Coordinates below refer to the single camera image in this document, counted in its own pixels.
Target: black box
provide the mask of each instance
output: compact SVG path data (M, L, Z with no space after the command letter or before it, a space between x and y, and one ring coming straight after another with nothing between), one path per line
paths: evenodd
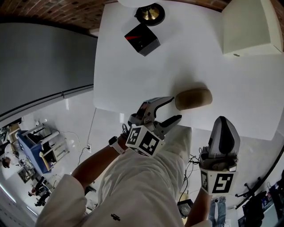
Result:
M124 36L134 49L143 56L160 46L160 42L155 34L144 24L139 24Z

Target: tiled floor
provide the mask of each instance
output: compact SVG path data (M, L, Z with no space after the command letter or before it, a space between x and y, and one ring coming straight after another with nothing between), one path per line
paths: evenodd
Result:
M60 101L24 117L24 124L29 127L35 124L35 121L44 122L47 120L46 124L52 128L64 132L74 132L79 137L80 145L75 134L63 133L67 138L70 153L55 166L52 173L49 174L47 178L60 179L63 174L70 174L70 172L76 168L80 152L87 145L87 136L95 110L92 98L92 92L80 94L67 99L67 101ZM122 124L120 123L119 113L97 109L89 138L92 153L106 146L108 140L114 135L119 135L121 131ZM198 155L199 147L208 144L210 134L210 131L193 129L191 144L192 155ZM263 176L269 170L283 146L283 141L283 136L279 132L275 133L272 141L247 137L241 138L238 164L239 175L234 185L234 193L227 196L227 207L232 207L242 200L241 198L236 198L234 195L245 190L244 183L252 184L259 176ZM91 155L91 153L85 150L82 154L81 162ZM191 173L191 169L192 167L190 166L188 168L188 176ZM195 200L201 185L200 171L198 171L198 169L198 165L195 165L189 178L188 191L189 197L192 200ZM94 184L97 190L99 183L100 179ZM90 198L93 203L96 203L95 194Z

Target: white lampshade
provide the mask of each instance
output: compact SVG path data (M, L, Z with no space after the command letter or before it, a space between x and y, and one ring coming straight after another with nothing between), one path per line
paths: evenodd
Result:
M155 3L157 0L118 0L121 5L131 8L139 8Z

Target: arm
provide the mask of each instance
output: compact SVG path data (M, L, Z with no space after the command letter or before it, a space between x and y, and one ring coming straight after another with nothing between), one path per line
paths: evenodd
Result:
M122 136L118 138L118 144L126 150L126 139ZM109 145L98 151L81 163L72 173L84 190L86 187L96 180L101 173L109 166L109 164L119 155L119 153Z
M189 212L185 227L193 226L197 223L205 221L210 209L210 201L212 196L209 196L202 188L200 189L196 200Z

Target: watch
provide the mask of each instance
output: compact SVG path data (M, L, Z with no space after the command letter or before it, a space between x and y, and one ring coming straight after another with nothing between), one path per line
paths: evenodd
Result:
M112 137L109 141L108 144L110 147L113 147L118 153L123 154L125 152L124 149L118 144L118 139L117 137Z

